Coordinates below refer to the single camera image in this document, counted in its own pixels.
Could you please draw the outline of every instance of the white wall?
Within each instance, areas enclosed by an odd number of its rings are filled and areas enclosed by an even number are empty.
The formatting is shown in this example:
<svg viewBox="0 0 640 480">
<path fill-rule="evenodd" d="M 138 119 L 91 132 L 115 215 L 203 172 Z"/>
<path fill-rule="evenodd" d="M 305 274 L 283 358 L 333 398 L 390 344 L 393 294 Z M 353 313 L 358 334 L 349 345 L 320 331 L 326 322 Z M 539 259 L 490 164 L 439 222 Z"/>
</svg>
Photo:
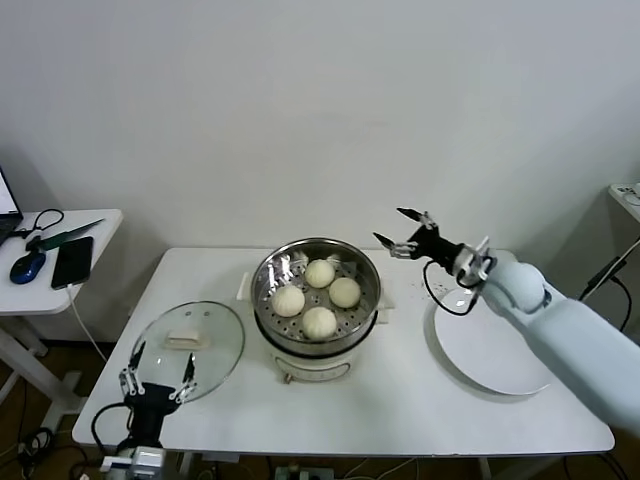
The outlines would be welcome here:
<svg viewBox="0 0 640 480">
<path fill-rule="evenodd" d="M 613 253 L 603 187 L 640 177 L 639 23 L 615 0 L 2 2 L 0 155 L 26 208 L 124 211 L 118 315 L 167 246 L 374 246 L 411 232 L 396 206 L 578 290 Z"/>
</svg>

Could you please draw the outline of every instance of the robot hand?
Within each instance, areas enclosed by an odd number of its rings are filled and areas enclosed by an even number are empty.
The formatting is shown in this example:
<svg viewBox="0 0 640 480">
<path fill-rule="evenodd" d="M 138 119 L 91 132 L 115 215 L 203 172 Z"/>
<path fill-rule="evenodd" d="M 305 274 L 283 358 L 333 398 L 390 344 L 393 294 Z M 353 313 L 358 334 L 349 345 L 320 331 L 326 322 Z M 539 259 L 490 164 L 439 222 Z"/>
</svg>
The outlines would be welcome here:
<svg viewBox="0 0 640 480">
<path fill-rule="evenodd" d="M 640 348 L 586 305 L 566 298 L 534 266 L 501 262 L 491 256 L 488 239 L 472 248 L 440 237 L 427 213 L 399 208 L 422 225 L 404 243 L 374 233 L 391 256 L 430 257 L 463 288 L 474 290 L 497 315 L 524 337 L 531 351 L 595 415 L 640 436 Z M 430 291 L 441 308 L 446 307 Z"/>
</svg>

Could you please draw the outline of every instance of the laptop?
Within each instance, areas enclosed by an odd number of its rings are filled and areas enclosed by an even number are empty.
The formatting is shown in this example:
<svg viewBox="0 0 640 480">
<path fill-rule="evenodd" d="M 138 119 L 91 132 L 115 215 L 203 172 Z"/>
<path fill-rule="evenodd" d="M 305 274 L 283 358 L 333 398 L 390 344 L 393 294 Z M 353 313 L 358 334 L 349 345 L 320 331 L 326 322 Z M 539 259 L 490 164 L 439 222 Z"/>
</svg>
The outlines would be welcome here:
<svg viewBox="0 0 640 480">
<path fill-rule="evenodd" d="M 0 245 L 20 225 L 22 218 L 22 213 L 20 213 L 16 199 L 11 193 L 7 178 L 0 168 Z"/>
</svg>

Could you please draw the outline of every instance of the computer mouse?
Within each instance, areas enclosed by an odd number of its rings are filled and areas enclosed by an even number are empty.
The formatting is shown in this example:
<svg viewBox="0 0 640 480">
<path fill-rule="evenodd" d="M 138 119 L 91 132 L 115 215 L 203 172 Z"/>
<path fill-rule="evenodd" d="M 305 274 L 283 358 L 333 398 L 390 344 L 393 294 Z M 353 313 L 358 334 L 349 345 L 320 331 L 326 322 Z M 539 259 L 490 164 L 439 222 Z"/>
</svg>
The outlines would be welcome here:
<svg viewBox="0 0 640 480">
<path fill-rule="evenodd" d="M 46 259 L 46 255 L 42 252 L 30 252 L 19 258 L 11 267 L 9 280 L 18 285 L 29 283 L 36 278 Z"/>
</svg>

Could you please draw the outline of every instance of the glass lid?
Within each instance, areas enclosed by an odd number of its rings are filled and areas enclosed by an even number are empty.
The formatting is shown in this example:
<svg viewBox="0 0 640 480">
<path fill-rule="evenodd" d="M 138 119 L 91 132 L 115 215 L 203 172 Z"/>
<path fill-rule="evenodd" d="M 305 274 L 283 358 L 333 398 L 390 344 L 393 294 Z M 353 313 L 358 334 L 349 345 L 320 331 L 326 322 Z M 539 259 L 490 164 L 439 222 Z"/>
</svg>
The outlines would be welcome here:
<svg viewBox="0 0 640 480">
<path fill-rule="evenodd" d="M 244 327 L 236 312 L 222 303 L 185 303 L 163 313 L 142 332 L 132 357 L 143 343 L 140 381 L 176 390 L 193 353 L 197 386 L 185 399 L 190 402 L 214 391 L 229 377 L 244 350 Z"/>
</svg>

